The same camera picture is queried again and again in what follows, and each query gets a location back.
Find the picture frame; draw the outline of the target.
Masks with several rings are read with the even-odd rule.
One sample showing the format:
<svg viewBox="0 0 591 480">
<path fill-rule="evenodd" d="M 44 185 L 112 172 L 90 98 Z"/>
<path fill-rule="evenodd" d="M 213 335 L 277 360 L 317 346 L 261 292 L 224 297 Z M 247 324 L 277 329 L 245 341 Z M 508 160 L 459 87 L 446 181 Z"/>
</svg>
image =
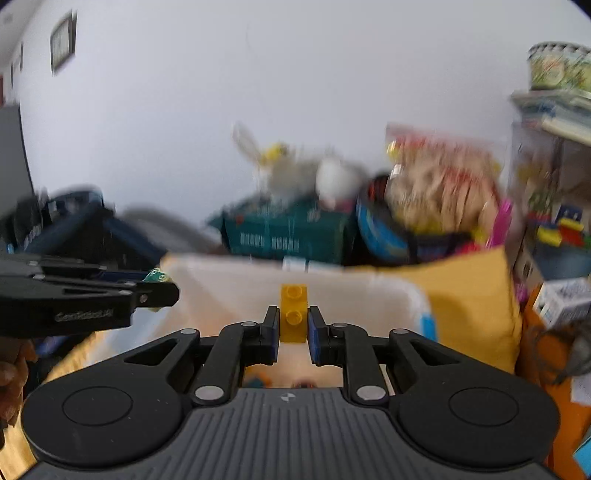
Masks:
<svg viewBox="0 0 591 480">
<path fill-rule="evenodd" d="M 75 54 L 77 15 L 68 12 L 54 27 L 50 35 L 51 72 L 55 75 Z"/>
</svg>

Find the orange box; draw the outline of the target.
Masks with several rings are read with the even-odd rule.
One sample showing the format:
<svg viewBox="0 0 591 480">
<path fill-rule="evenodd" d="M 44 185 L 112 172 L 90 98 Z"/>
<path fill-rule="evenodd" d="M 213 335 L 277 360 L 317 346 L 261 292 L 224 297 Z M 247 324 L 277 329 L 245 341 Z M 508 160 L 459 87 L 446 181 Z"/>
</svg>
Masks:
<svg viewBox="0 0 591 480">
<path fill-rule="evenodd" d="M 536 361 L 536 353 L 551 366 L 562 367 L 567 360 L 568 345 L 557 338 L 543 338 L 538 349 L 533 347 L 535 334 L 544 323 L 533 311 L 541 284 L 533 289 L 527 304 L 522 309 L 522 339 L 520 355 L 516 366 L 519 376 L 541 386 L 555 401 L 560 413 L 560 427 L 554 439 L 546 465 L 561 479 L 586 479 L 584 471 L 573 458 L 576 448 L 590 427 L 590 407 L 571 401 L 571 380 L 561 385 L 551 385 L 554 375 L 543 372 Z"/>
</svg>

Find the dark backpack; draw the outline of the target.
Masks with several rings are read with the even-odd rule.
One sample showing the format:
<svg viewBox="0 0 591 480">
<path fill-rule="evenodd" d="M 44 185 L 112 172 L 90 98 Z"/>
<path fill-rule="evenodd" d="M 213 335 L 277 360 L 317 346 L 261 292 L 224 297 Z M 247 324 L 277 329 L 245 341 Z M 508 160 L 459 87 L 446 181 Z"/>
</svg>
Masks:
<svg viewBox="0 0 591 480">
<path fill-rule="evenodd" d="M 162 210 L 117 213 L 96 189 L 24 197 L 1 216 L 1 252 L 64 259 L 145 277 L 168 254 L 224 254 L 206 229 Z"/>
</svg>

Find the small yellow building brick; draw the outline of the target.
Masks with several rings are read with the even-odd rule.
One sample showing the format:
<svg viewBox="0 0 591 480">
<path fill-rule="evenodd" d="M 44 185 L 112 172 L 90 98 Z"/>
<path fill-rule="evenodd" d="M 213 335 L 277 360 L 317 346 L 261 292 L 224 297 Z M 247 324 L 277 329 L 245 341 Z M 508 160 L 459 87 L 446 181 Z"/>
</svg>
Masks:
<svg viewBox="0 0 591 480">
<path fill-rule="evenodd" d="M 283 284 L 280 288 L 280 341 L 304 343 L 308 340 L 308 287 Z"/>
</svg>

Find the yellow cloth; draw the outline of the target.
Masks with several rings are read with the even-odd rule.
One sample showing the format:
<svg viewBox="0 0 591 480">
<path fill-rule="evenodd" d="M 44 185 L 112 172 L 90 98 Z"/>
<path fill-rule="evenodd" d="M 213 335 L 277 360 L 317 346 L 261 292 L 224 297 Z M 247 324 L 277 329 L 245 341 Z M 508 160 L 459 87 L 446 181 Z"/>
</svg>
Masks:
<svg viewBox="0 0 591 480">
<path fill-rule="evenodd" d="M 397 275 L 427 295 L 440 343 L 484 363 L 513 372 L 522 320 L 503 250 L 493 249 L 418 266 L 342 267 Z M 97 335 L 76 346 L 50 370 L 55 380 L 83 367 Z"/>
</svg>

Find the green frog eraser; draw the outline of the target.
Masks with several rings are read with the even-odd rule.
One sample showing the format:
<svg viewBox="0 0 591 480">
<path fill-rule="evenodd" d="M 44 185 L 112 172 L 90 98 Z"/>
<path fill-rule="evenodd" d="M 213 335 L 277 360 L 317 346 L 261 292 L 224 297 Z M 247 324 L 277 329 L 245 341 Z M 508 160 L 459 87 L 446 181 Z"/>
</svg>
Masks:
<svg viewBox="0 0 591 480">
<path fill-rule="evenodd" d="M 163 270 L 161 270 L 159 267 L 154 267 L 141 280 L 140 287 L 144 290 L 153 290 L 157 289 L 160 284 L 173 285 L 174 282 Z"/>
</svg>

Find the green basket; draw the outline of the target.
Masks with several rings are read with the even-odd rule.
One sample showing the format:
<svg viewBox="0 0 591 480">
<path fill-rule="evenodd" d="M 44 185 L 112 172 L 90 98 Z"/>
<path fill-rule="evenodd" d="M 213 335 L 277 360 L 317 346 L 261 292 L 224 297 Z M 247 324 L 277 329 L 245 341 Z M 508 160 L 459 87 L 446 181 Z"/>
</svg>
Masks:
<svg viewBox="0 0 591 480">
<path fill-rule="evenodd" d="M 208 220 L 229 253 L 341 265 L 352 245 L 353 213 L 325 210 L 315 197 L 290 205 L 249 198 Z"/>
</svg>

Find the white plush toy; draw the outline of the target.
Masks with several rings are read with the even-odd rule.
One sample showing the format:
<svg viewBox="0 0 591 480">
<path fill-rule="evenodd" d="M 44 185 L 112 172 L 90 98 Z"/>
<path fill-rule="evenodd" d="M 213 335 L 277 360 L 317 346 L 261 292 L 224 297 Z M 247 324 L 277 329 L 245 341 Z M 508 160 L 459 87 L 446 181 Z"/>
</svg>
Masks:
<svg viewBox="0 0 591 480">
<path fill-rule="evenodd" d="M 349 209 L 369 180 L 362 164 L 342 157 L 332 147 L 310 149 L 276 142 L 263 148 L 239 122 L 231 137 L 256 168 L 257 195 L 274 205 L 315 197 L 329 210 Z"/>
</svg>

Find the snack bag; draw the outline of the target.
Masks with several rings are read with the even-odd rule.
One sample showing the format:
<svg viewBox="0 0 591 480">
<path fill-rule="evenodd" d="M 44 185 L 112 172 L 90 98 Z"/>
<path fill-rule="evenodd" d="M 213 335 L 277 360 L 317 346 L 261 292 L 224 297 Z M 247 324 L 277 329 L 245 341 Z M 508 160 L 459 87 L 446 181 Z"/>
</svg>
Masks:
<svg viewBox="0 0 591 480">
<path fill-rule="evenodd" d="M 386 152 L 393 169 L 384 198 L 394 220 L 414 234 L 489 240 L 502 203 L 492 143 L 390 123 Z"/>
</svg>

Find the translucent white plastic bin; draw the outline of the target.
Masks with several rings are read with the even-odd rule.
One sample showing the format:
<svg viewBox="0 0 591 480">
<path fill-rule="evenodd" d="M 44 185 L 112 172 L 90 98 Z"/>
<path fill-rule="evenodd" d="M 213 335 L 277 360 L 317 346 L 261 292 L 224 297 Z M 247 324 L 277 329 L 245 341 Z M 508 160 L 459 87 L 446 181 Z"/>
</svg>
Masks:
<svg viewBox="0 0 591 480">
<path fill-rule="evenodd" d="M 438 337 L 427 295 L 397 275 L 298 260 L 281 265 L 188 254 L 166 258 L 161 268 L 180 291 L 177 303 L 159 311 L 138 309 L 130 327 L 98 333 L 89 364 L 183 328 L 215 336 L 227 324 L 262 321 L 267 308 L 279 305 L 284 284 L 304 284 L 308 303 L 320 308 L 329 324 L 351 323 L 379 337 L 397 328 Z"/>
</svg>

